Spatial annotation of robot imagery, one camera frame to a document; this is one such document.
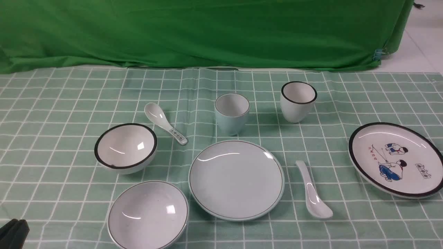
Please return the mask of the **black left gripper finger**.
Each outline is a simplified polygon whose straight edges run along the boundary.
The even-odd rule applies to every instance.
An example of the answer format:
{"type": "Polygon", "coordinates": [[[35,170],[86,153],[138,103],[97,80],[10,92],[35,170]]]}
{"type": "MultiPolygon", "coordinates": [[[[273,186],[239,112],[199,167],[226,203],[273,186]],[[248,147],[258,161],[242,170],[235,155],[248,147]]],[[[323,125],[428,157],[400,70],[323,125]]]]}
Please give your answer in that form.
{"type": "Polygon", "coordinates": [[[0,229],[1,249],[22,249],[30,228],[24,219],[11,219],[0,229]]]}

